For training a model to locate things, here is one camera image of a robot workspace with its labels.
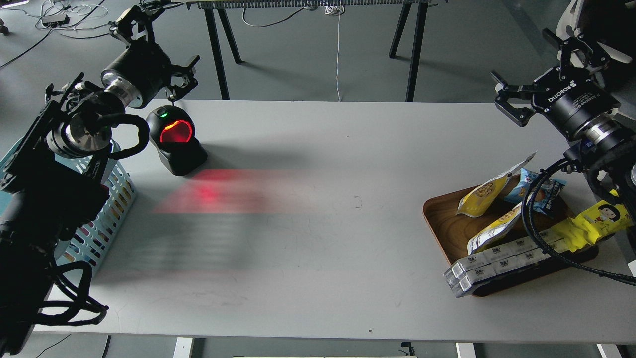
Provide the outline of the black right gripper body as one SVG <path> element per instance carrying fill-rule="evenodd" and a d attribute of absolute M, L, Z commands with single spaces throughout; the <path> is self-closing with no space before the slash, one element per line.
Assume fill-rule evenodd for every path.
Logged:
<path fill-rule="evenodd" d="M 532 108 L 568 141 L 581 138 L 582 129 L 598 115 L 614 114 L 620 108 L 620 102 L 596 84 L 584 68 L 567 67 L 560 74 L 554 67 L 533 83 L 543 91 L 533 95 Z"/>

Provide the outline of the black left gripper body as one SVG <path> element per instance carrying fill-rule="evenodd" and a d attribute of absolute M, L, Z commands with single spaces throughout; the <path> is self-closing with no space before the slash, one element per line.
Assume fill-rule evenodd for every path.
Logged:
<path fill-rule="evenodd" d="M 125 106 L 141 109 L 170 84 L 171 68 L 169 56 L 157 43 L 132 42 L 102 71 L 101 81 Z"/>

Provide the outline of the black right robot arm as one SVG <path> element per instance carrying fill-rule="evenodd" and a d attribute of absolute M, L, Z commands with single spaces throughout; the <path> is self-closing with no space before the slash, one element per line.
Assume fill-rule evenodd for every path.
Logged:
<path fill-rule="evenodd" d="M 543 38 L 559 50 L 559 65 L 550 68 L 529 85 L 511 85 L 497 72 L 500 83 L 495 106 L 516 125 L 524 127 L 540 113 L 572 147 L 550 165 L 531 184 L 522 201 L 522 221 L 529 237 L 555 259 L 617 282 L 634 285 L 633 276 L 587 267 L 566 258 L 539 236 L 531 212 L 539 186 L 558 170 L 583 173 L 590 189 L 609 204 L 622 204 L 635 216 L 635 133 L 614 119 L 620 102 L 593 79 L 593 73 L 606 68 L 610 55 L 595 40 L 583 34 L 561 39 L 551 30 Z"/>

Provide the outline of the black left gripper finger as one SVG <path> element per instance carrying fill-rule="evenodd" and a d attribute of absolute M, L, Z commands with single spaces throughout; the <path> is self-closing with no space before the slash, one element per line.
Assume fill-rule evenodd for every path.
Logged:
<path fill-rule="evenodd" d="M 166 82 L 166 99 L 177 102 L 191 93 L 198 80 L 195 79 L 195 65 L 200 61 L 200 55 L 194 55 L 185 66 L 171 64 L 169 66 L 169 80 Z M 181 79 L 181 84 L 173 84 L 172 79 Z"/>
<path fill-rule="evenodd" d="M 111 25 L 109 25 L 109 34 L 124 43 L 131 44 L 133 39 L 133 27 L 137 25 L 139 34 L 143 36 L 145 42 L 155 44 L 155 35 L 153 32 L 153 22 L 159 18 L 165 9 L 158 7 L 155 10 L 146 9 L 142 6 L 133 6 L 125 10 Z"/>

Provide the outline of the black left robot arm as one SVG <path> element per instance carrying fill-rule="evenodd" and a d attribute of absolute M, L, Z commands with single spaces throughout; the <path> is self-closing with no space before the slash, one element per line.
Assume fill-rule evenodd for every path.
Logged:
<path fill-rule="evenodd" d="M 175 102 L 198 84 L 194 67 L 200 57 L 173 64 L 155 41 L 152 23 L 164 11 L 133 6 L 111 23 L 111 36 L 127 48 L 102 71 L 102 85 L 80 73 L 60 91 L 47 86 L 45 106 L 6 158 L 1 190 L 12 198 L 1 216 L 2 355 L 19 353 L 35 325 L 104 319 L 107 306 L 89 296 L 91 265 L 58 265 L 54 252 L 108 202 L 108 165 L 149 142 L 177 176 L 207 160 L 181 108 L 161 106 L 147 118 L 126 113 L 144 108 L 162 89 Z"/>

